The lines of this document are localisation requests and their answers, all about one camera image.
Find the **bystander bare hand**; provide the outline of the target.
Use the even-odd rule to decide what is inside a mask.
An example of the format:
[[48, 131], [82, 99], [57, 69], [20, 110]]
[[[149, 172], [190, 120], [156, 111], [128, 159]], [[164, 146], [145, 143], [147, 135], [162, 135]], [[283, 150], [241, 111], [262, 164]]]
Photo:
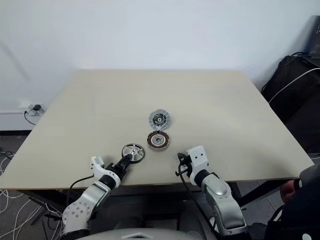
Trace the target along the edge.
[[297, 180], [289, 180], [283, 184], [279, 189], [282, 201], [286, 204], [288, 201], [293, 199], [298, 189], [299, 187], [297, 187]]

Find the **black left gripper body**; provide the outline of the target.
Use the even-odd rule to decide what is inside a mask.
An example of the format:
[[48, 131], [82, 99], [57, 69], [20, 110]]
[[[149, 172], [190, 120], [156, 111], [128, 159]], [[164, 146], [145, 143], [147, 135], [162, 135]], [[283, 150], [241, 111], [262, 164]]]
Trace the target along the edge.
[[117, 164], [110, 163], [106, 170], [115, 173], [118, 177], [124, 177], [127, 173], [128, 161], [120, 160]]

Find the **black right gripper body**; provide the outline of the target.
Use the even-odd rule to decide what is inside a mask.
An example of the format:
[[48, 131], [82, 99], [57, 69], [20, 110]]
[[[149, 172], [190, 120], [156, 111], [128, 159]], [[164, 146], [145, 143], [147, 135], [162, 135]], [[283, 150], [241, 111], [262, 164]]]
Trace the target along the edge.
[[175, 175], [178, 177], [181, 174], [186, 173], [186, 175], [189, 177], [192, 173], [192, 160], [189, 155], [186, 155], [184, 153], [178, 153], [177, 154], [179, 165], [178, 165], [178, 171], [175, 172]]

